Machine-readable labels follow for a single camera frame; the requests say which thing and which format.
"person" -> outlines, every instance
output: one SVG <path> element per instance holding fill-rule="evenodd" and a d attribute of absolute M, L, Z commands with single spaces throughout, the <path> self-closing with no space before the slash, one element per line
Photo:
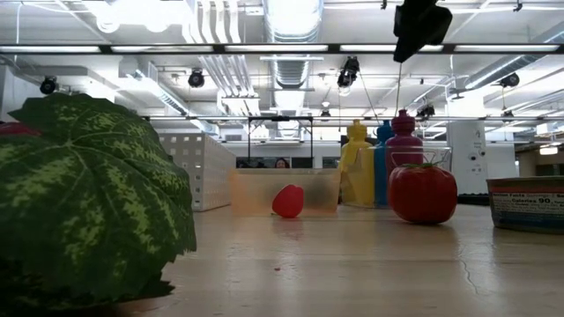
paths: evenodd
<path fill-rule="evenodd" d="M 274 168 L 290 168 L 290 164 L 284 158 L 279 158 L 274 163 Z"/>

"ceiling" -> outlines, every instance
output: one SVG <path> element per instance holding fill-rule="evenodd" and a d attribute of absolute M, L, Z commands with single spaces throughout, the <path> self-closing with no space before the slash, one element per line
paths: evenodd
<path fill-rule="evenodd" d="M 524 9 L 512 12 L 515 0 L 446 0 L 442 6 L 449 7 L 454 20 L 445 42 L 456 43 L 526 43 L 535 36 L 559 24 L 564 12 L 564 0 L 523 0 Z M 401 1 L 389 0 L 387 10 L 380 10 L 382 1 L 326 0 L 320 33 L 320 42 L 325 43 L 394 43 L 393 34 L 395 5 Z M 172 24 L 163 33 L 152 33 L 144 26 L 126 25 L 114 33 L 102 33 L 96 26 L 96 18 L 88 10 L 103 5 L 102 1 L 20 1 L 0 2 L 0 43 L 14 44 L 77 44 L 77 43 L 185 43 L 182 26 Z M 75 13 L 65 12 L 64 7 Z M 186 9 L 183 1 L 161 1 L 160 6 L 171 20 L 182 20 Z M 263 15 L 256 14 L 262 9 L 260 0 L 239 1 L 239 32 L 247 43 L 264 42 Z M 322 61 L 313 62 L 308 78 L 304 107 L 312 115 L 319 115 L 322 102 L 329 101 L 332 115 L 343 116 L 378 115 L 392 116 L 396 106 L 415 111 L 421 103 L 412 102 L 433 86 L 449 77 L 470 76 L 493 63 L 502 55 L 416 55 L 402 67 L 401 90 L 397 104 L 398 64 L 391 55 L 359 55 L 361 77 L 352 85 L 351 94 L 341 97 L 336 85 L 340 68 L 346 55 L 319 55 Z M 13 61 L 13 56 L 6 56 Z M 44 66 L 85 67 L 108 82 L 119 87 L 119 100 L 128 107 L 134 107 L 140 114 L 164 115 L 167 108 L 150 93 L 132 87 L 130 82 L 119 78 L 120 56 L 20 56 L 17 65 L 28 70 Z M 160 82 L 169 87 L 189 110 L 201 115 L 220 115 L 216 107 L 218 87 L 206 78 L 201 88 L 189 88 L 188 75 L 193 68 L 203 65 L 193 55 L 148 55 L 140 56 L 143 62 L 151 61 L 157 66 Z M 252 84 L 259 94 L 259 106 L 264 114 L 272 114 L 271 75 L 267 62 L 259 56 L 246 56 Z M 521 84 L 505 90 L 505 100 L 499 86 L 484 89 L 485 107 L 489 114 L 499 114 L 502 107 L 512 107 L 536 100 L 548 93 L 558 91 L 564 82 L 564 55 L 550 55 L 531 66 L 519 70 Z M 84 78 L 65 77 L 65 85 L 74 90 L 89 91 Z M 437 115 L 444 115 L 444 96 L 434 95 L 433 103 Z M 564 100 L 553 100 L 519 113 L 521 116 L 537 116 L 562 107 Z M 535 122 L 525 123 L 524 127 Z"/>

